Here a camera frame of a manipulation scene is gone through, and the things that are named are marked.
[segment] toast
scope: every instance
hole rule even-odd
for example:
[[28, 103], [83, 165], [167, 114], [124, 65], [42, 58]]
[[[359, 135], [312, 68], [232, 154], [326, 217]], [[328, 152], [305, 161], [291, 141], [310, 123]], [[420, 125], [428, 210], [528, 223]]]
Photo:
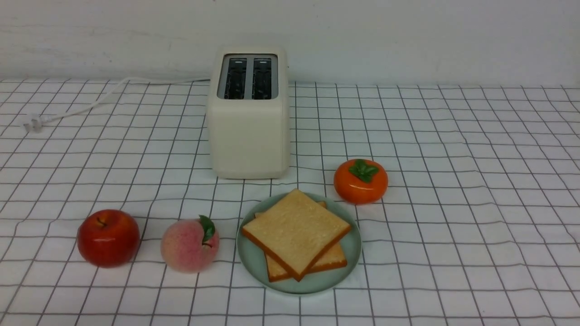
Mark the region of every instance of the toast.
[[[326, 202], [320, 201], [319, 205], [326, 208]], [[255, 213], [255, 218], [259, 218], [262, 213]], [[270, 282], [277, 282], [282, 280], [287, 280], [292, 278], [290, 274], [278, 264], [272, 257], [266, 256], [266, 266], [268, 269], [268, 280]], [[345, 267], [347, 265], [347, 260], [345, 253], [342, 251], [340, 243], [333, 245], [320, 259], [310, 268], [308, 274], [317, 273], [319, 271], [326, 271]]]
[[242, 227], [242, 234], [296, 281], [351, 229], [298, 189]]

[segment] green plate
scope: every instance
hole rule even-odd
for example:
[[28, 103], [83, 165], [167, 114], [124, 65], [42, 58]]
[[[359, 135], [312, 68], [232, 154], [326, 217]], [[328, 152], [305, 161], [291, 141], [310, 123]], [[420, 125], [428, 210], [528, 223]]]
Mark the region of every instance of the green plate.
[[346, 234], [346, 236], [344, 236], [340, 241], [342, 250], [344, 251], [347, 260], [347, 266], [343, 268], [307, 274], [300, 282], [296, 282], [296, 280], [293, 278], [278, 282], [270, 282], [268, 280], [266, 257], [264, 256], [264, 252], [241, 233], [242, 226], [253, 220], [255, 213], [265, 212], [286, 195], [287, 193], [276, 195], [257, 204], [246, 215], [240, 224], [240, 228], [238, 229], [238, 234], [236, 236], [236, 246], [242, 264], [248, 270], [248, 272], [260, 283], [270, 289], [285, 294], [308, 295], [325, 291], [337, 286], [357, 266], [363, 248], [363, 242], [361, 240], [360, 231], [354, 219], [336, 202], [323, 196], [306, 193], [306, 195], [308, 195], [314, 201], [325, 201], [329, 211], [351, 225], [350, 232]]

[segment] toaster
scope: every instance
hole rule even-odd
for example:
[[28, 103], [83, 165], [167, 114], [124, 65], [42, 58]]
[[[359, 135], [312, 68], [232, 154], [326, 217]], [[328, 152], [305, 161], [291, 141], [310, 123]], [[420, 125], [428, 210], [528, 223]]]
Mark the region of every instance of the toaster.
[[230, 46], [215, 58], [206, 105], [213, 171], [276, 179], [290, 164], [287, 57], [279, 46]]

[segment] power cord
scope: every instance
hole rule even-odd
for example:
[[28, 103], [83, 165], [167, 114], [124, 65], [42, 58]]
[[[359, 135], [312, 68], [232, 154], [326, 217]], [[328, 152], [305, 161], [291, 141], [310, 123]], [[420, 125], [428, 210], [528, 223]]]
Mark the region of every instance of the power cord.
[[27, 132], [35, 132], [38, 133], [42, 130], [43, 125], [46, 125], [52, 121], [62, 119], [65, 117], [70, 117], [71, 115], [76, 115], [79, 113], [86, 112], [98, 105], [102, 102], [107, 100], [121, 85], [128, 83], [129, 81], [142, 81], [136, 84], [152, 84], [152, 85], [170, 85], [170, 84], [181, 84], [184, 82], [200, 82], [200, 81], [209, 81], [209, 78], [190, 78], [190, 79], [183, 79], [183, 80], [174, 80], [174, 81], [164, 81], [164, 80], [157, 80], [157, 79], [147, 79], [147, 78], [140, 78], [140, 77], [127, 77], [116, 84], [110, 91], [108, 91], [105, 96], [103, 96], [100, 100], [95, 101], [94, 103], [88, 105], [87, 107], [80, 108], [79, 110], [63, 113], [63, 114], [56, 114], [56, 115], [48, 115], [48, 116], [41, 116], [39, 114], [31, 113], [24, 116], [21, 120], [19, 125], [24, 127]]

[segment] orange persimmon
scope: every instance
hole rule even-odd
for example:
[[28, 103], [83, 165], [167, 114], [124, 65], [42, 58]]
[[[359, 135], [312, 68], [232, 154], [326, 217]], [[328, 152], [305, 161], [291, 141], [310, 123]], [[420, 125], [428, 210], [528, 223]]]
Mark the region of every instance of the orange persimmon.
[[378, 201], [389, 185], [385, 169], [375, 161], [361, 158], [348, 160], [334, 173], [334, 189], [351, 204], [369, 204]]

